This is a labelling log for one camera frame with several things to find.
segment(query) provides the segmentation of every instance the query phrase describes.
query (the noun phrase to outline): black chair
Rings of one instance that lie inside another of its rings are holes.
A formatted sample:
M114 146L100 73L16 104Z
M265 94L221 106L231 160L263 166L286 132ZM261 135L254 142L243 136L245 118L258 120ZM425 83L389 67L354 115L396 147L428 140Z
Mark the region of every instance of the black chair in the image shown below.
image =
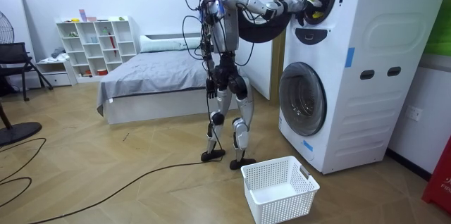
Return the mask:
M25 43L0 44L0 64L11 65L23 63L23 67L2 68L0 67L0 76L22 75L23 100L29 101L27 98L27 88L25 86L25 73L35 71L39 76L41 86L44 86L44 80L49 89L52 90L50 82L41 74L31 62L32 58L28 56L29 52L25 50Z

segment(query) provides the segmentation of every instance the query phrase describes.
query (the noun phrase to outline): wooden floor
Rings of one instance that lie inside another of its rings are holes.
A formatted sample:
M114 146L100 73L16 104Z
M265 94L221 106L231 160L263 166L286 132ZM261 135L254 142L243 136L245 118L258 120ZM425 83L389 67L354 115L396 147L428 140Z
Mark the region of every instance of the wooden floor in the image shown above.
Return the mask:
M47 143L12 177L30 176L32 185L0 208L0 223L27 223L81 209L147 171L199 161L205 150L206 114L110 126L95 109L97 84L29 93L29 102L17 95L3 98L2 104L12 123L40 122L43 129L36 137L46 137ZM93 209L51 223L253 223L241 172L228 168L236 115L230 112L225 122L223 162L153 173ZM28 161L40 144L0 153L0 179ZM451 223L447 213L420 200L426 182L388 157L330 175L317 173L279 133L278 109L260 96L247 155L258 161L296 156L320 184L310 214L289 223ZM26 183L1 186L0 204Z

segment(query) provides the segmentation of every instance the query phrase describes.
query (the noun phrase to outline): white bed frame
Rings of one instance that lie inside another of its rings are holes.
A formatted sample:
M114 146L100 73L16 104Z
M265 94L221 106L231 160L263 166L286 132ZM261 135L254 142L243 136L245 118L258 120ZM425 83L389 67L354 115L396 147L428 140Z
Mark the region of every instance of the white bed frame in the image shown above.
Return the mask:
M186 37L199 34L185 34ZM181 35L152 35L152 39L180 38ZM233 95L230 110L237 109ZM210 111L218 109L216 99L209 100ZM206 90L195 89L160 94L142 94L118 97L104 102L104 117L108 124L126 123L156 118L169 118L199 113L207 113Z

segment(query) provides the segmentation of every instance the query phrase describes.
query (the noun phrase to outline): green wall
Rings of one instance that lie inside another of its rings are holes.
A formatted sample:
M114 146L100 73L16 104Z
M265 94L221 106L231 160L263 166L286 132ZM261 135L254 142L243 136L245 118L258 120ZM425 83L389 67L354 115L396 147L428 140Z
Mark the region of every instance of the green wall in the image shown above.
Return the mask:
M451 0L443 0L424 53L451 56Z

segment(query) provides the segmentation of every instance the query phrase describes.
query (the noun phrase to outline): gray bedsheet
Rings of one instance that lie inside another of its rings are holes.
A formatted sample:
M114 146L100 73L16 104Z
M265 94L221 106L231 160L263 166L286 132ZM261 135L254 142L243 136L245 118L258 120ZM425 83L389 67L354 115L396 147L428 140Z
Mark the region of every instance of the gray bedsheet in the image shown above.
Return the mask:
M205 80L201 61L186 50L138 54L102 78L97 111L103 116L103 104L111 98L204 87Z

